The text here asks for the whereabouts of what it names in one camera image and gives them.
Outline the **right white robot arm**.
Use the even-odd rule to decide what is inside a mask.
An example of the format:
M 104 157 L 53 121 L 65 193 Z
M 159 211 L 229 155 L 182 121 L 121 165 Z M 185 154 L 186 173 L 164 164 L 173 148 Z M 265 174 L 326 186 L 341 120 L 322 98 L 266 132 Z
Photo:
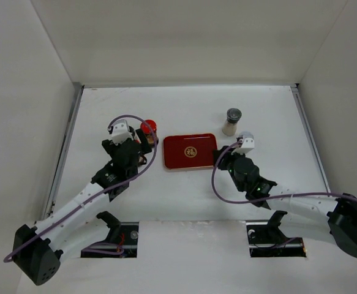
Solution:
M 275 181 L 260 175 L 252 159 L 238 151 L 238 143 L 212 152 L 213 170 L 226 171 L 244 200 L 217 198 L 234 205 L 251 204 L 273 211 L 266 235 L 273 242 L 302 237 L 337 246 L 357 258 L 357 198 L 334 192 L 296 193 L 278 189 Z

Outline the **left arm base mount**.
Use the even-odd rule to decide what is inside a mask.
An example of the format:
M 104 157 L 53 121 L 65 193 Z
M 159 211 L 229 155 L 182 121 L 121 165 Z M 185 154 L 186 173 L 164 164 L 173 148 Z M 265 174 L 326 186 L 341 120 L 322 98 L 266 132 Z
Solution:
M 81 258 L 136 258 L 140 224 L 121 222 L 104 211 L 96 218 L 105 223 L 106 237 L 81 251 Z

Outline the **red rectangular tray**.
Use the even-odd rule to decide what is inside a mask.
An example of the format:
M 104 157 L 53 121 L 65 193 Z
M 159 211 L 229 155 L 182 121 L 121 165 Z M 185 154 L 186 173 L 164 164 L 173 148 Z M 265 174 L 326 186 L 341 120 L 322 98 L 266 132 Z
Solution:
M 163 140 L 163 163 L 169 170 L 209 168 L 216 149 L 214 134 L 167 136 Z

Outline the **short red-lid sauce jar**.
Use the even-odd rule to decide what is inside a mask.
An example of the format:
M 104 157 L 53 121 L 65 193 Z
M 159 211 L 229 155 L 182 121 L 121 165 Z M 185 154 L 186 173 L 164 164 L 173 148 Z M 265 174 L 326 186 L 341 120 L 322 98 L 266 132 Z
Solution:
M 137 135 L 137 133 L 136 132 L 133 132 L 132 133 L 132 136 L 133 136 L 133 139 L 137 142 L 137 143 L 141 143 L 141 140 L 140 140 L 140 138 L 139 138 L 139 136 Z

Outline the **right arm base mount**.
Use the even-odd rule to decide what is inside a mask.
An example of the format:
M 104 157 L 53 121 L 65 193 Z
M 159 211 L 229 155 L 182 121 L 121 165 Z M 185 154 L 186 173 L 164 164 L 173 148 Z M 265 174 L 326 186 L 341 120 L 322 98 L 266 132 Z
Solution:
M 284 211 L 276 211 L 269 220 L 246 222 L 249 254 L 252 258 L 306 258 L 303 239 L 286 237 L 279 228 L 286 214 Z

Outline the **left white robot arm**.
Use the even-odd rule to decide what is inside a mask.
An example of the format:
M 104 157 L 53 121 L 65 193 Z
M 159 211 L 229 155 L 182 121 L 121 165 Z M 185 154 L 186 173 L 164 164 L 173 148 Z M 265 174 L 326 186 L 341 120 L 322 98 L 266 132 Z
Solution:
M 155 150 L 146 126 L 135 130 L 121 121 L 109 132 L 111 138 L 102 147 L 111 159 L 86 187 L 47 219 L 32 227 L 24 224 L 15 232 L 12 252 L 4 260 L 16 264 L 36 286 L 47 283 L 69 257 L 102 254 L 92 249 L 95 243 L 119 239 L 121 222 L 107 208 L 143 173 L 140 166 L 150 167 L 145 155 Z

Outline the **grey-cap white salt shaker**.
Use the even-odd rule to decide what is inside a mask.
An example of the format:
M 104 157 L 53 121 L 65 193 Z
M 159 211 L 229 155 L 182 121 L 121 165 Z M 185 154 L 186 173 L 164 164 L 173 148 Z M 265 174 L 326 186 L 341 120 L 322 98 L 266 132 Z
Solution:
M 237 130 L 237 124 L 242 117 L 242 113 L 237 108 L 229 108 L 226 114 L 226 120 L 222 127 L 222 132 L 226 136 L 234 136 Z

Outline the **black-cap white bottle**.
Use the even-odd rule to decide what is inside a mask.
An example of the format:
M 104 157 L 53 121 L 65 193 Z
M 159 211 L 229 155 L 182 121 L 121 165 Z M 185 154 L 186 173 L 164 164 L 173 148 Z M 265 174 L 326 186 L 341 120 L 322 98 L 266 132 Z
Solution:
M 127 126 L 127 137 L 130 137 L 132 140 L 135 140 L 136 132 L 132 126 Z

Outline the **silver-lid spice jar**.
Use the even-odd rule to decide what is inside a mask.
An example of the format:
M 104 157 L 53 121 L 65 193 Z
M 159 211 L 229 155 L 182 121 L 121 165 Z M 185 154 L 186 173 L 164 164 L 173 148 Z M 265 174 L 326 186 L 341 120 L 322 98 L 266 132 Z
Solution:
M 249 131 L 243 131 L 240 132 L 237 136 L 237 139 L 246 139 L 246 138 L 254 139 L 254 135 Z

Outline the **tall red-cap sauce bottle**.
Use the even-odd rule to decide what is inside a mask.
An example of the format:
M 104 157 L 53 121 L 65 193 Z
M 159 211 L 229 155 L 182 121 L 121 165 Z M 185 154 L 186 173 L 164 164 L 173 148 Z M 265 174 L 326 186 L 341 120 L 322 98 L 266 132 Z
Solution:
M 146 119 L 145 122 L 140 124 L 140 129 L 143 131 L 150 146 L 159 142 L 157 137 L 157 124 L 154 120 Z

